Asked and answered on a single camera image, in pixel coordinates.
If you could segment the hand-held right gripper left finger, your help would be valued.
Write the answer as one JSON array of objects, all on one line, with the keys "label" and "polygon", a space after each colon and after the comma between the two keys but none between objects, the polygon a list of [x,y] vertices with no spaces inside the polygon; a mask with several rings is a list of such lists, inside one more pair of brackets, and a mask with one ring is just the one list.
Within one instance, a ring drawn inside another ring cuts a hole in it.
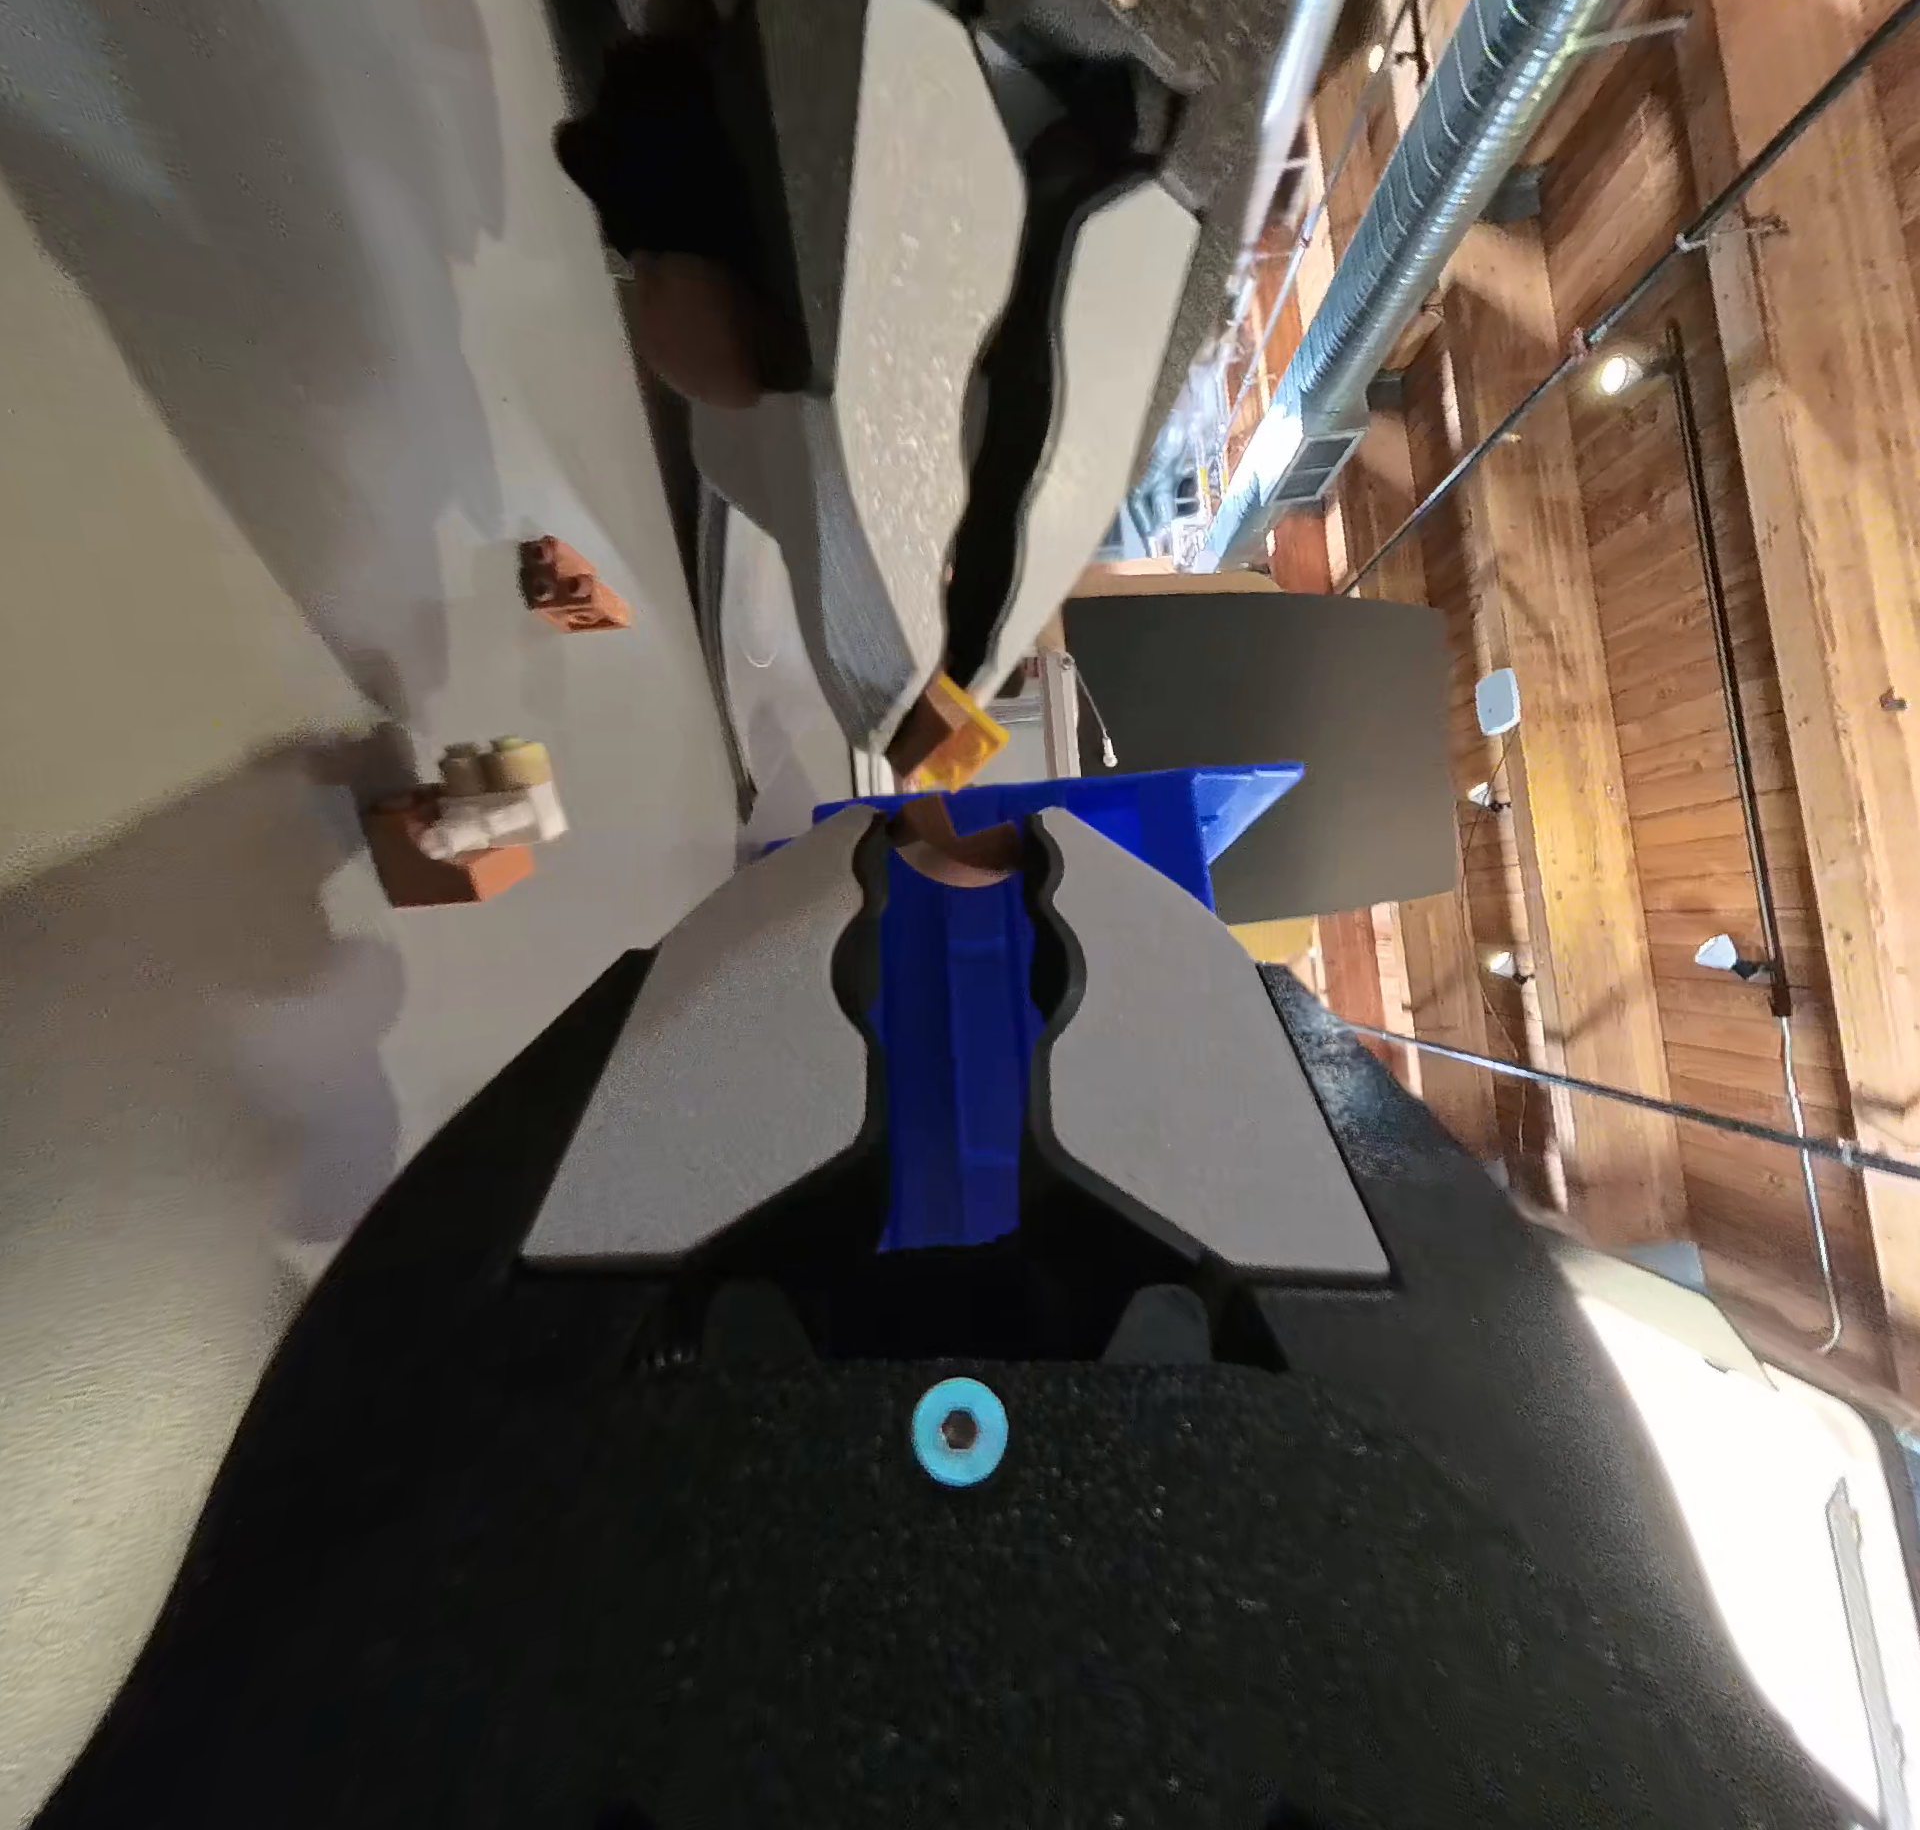
[{"label": "hand-held right gripper left finger", "polygon": [[832,960],[872,909],[872,844],[879,811],[845,807],[670,928],[526,1264],[683,1264],[852,1150],[872,1035]]}]

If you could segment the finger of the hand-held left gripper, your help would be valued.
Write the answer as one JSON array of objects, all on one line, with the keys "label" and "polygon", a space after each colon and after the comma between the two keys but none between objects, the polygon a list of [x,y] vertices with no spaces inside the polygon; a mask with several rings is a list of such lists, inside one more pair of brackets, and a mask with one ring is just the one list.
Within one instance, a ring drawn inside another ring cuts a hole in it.
[{"label": "finger of the hand-held left gripper", "polygon": [[1070,221],[1044,324],[1041,465],[1018,478],[1012,585],[969,671],[974,699],[1003,688],[1120,520],[1135,444],[1158,422],[1158,376],[1193,244],[1199,215],[1158,180],[1125,188]]},{"label": "finger of the hand-held left gripper", "polygon": [[787,563],[819,688],[887,755],[950,645],[968,402],[1023,244],[1023,167],[960,14],[865,0],[826,383],[698,408],[694,461]]}]

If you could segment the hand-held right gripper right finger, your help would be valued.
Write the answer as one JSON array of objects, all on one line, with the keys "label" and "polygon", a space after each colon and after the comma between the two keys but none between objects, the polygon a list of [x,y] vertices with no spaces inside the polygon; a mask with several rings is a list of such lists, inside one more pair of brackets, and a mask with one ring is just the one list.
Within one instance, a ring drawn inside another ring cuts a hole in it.
[{"label": "hand-held right gripper right finger", "polygon": [[1031,1130],[1181,1264],[1387,1281],[1390,1253],[1235,936],[1065,807],[1031,815]]}]

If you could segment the stack of blue plastic bins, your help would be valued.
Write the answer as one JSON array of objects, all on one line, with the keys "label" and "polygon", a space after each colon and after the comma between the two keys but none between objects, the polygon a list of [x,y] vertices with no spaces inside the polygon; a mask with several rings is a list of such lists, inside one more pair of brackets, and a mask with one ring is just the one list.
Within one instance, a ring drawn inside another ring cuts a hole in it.
[{"label": "stack of blue plastic bins", "polygon": [[[1065,807],[1208,909],[1221,837],[1299,775],[1255,766],[1033,779],[957,789],[950,811],[960,831],[1018,822],[1031,837],[1033,811]],[[904,801],[852,793],[812,815],[876,807],[887,822]],[[904,853],[879,877],[876,847],[857,853],[857,880],[879,909],[832,960],[845,1001],[865,1009],[872,1119],[845,1164],[787,1186],[756,1228],[793,1239],[799,1264],[987,1246],[1041,1225],[1088,1228],[1103,1206],[1044,1166],[1031,1130],[1041,1045],[1031,844],[1023,869],[984,890],[925,880]]]}]

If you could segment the round brown brick assembly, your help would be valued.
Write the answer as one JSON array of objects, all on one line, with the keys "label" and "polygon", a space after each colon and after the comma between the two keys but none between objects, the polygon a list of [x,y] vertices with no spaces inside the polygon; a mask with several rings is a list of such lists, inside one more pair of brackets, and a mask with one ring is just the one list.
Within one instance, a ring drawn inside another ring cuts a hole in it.
[{"label": "round brown brick assembly", "polygon": [[1023,869],[1023,828],[991,822],[974,831],[957,828],[950,793],[915,793],[887,815],[887,837],[909,869],[938,886],[984,890]]}]

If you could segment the small yellow brick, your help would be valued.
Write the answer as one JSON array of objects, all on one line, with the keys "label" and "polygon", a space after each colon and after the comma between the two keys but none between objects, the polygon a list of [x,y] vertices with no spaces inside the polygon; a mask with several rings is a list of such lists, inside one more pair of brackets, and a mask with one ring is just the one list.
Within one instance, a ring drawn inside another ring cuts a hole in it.
[{"label": "small yellow brick", "polygon": [[915,793],[968,789],[1007,750],[1007,727],[950,681],[935,681],[917,713],[935,744],[904,779]]}]

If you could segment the small brown brick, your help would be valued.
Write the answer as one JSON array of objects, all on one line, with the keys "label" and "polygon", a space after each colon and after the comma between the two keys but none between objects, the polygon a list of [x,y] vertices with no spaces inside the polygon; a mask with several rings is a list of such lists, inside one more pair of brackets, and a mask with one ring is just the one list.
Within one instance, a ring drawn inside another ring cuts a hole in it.
[{"label": "small brown brick", "polygon": [[974,755],[974,699],[950,671],[935,671],[915,713],[904,718],[898,738],[887,744],[887,769],[898,784],[950,775]]}]

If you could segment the grey desk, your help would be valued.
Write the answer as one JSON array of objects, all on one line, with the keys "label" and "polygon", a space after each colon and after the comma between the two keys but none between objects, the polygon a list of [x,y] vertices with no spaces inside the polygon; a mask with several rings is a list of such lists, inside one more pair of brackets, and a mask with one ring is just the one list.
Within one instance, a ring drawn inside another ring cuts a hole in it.
[{"label": "grey desk", "polygon": [[[3,0],[3,1697],[31,1827],[304,1295],[740,866],[679,413],[551,135],[592,0]],[[522,599],[562,535],[632,605]],[[568,831],[392,909],[361,811]]]}]

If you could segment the brown white tan brick cluster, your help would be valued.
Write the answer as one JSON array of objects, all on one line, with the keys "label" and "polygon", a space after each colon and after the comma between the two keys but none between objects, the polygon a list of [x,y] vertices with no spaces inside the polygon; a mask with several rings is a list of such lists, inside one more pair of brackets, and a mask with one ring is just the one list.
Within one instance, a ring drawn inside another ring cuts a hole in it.
[{"label": "brown white tan brick cluster", "polygon": [[538,877],[568,831],[557,769],[538,738],[449,744],[438,775],[361,811],[392,909],[475,909]]}]

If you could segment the black board with wooden edge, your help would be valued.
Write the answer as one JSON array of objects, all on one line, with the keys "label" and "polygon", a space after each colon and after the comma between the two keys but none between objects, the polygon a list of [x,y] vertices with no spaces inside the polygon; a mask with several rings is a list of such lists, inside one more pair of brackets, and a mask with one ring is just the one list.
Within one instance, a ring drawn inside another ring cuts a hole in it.
[{"label": "black board with wooden edge", "polygon": [[1429,605],[1144,588],[1065,599],[1120,769],[1299,766],[1216,866],[1229,928],[1459,890],[1452,643]]}]

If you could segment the brown studded brick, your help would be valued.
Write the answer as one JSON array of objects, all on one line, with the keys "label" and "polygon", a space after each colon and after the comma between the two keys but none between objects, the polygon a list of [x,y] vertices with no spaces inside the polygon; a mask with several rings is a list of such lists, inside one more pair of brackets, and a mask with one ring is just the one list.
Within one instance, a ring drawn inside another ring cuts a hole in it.
[{"label": "brown studded brick", "polygon": [[526,609],[568,637],[632,624],[632,605],[562,535],[522,543],[513,579],[522,579]]}]

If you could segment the white ceiling light panel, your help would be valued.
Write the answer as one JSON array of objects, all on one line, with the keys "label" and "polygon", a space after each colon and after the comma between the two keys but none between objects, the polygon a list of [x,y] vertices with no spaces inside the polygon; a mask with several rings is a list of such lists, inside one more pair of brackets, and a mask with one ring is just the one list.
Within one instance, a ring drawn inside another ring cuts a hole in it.
[{"label": "white ceiling light panel", "polygon": [[1635,1257],[1554,1246],[1642,1415],[1720,1629],[1854,1827],[1920,1821],[1917,1448]]}]

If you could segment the white metal frame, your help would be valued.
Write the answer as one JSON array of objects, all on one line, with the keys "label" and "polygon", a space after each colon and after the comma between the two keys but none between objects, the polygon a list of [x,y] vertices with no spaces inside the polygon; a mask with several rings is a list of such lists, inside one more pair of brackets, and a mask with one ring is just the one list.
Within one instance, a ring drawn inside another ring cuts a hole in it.
[{"label": "white metal frame", "polygon": [[1041,645],[1041,727],[1044,727],[1044,769],[1049,779],[1080,775],[1080,720],[1091,720],[1098,766],[1112,775],[1120,750],[1112,731],[1065,645]]}]

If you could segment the silver ventilation duct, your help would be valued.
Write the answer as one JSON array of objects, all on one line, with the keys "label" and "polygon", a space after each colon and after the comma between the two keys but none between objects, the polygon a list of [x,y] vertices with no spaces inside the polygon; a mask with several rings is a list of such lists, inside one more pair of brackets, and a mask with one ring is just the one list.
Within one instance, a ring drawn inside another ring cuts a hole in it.
[{"label": "silver ventilation duct", "polygon": [[1371,427],[1387,355],[1535,141],[1616,0],[1472,0],[1316,319],[1250,427],[1193,568],[1241,568],[1285,507],[1316,507]]}]

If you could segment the black ceiling light rail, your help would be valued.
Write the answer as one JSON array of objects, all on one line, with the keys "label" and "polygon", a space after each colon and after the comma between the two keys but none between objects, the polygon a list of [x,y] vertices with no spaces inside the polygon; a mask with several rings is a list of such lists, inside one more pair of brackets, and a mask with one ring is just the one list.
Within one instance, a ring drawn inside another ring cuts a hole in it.
[{"label": "black ceiling light rail", "polygon": [[1730,956],[1724,973],[1739,977],[1747,984],[1767,984],[1767,1009],[1772,1009],[1778,1030],[1795,1030],[1795,981],[1786,981],[1782,910],[1778,910],[1772,853],[1767,853],[1767,828],[1759,828],[1756,750],[1753,750],[1753,720],[1747,720],[1724,563],[1720,563],[1720,525],[1713,525],[1713,494],[1707,494],[1707,461],[1703,461],[1703,422],[1695,422],[1695,392],[1692,392],[1692,364],[1685,364],[1685,333],[1684,333],[1676,319],[1667,319],[1662,355],[1667,355],[1667,385],[1673,385],[1673,408],[1676,408],[1676,444],[1684,444],[1684,465],[1685,465],[1692,535],[1695,535],[1695,568],[1703,568],[1703,609],[1707,609],[1720,699],[1724,699],[1724,738],[1730,738],[1730,766],[1734,766],[1747,869],[1753,869],[1756,922],[1759,922],[1759,956]]}]

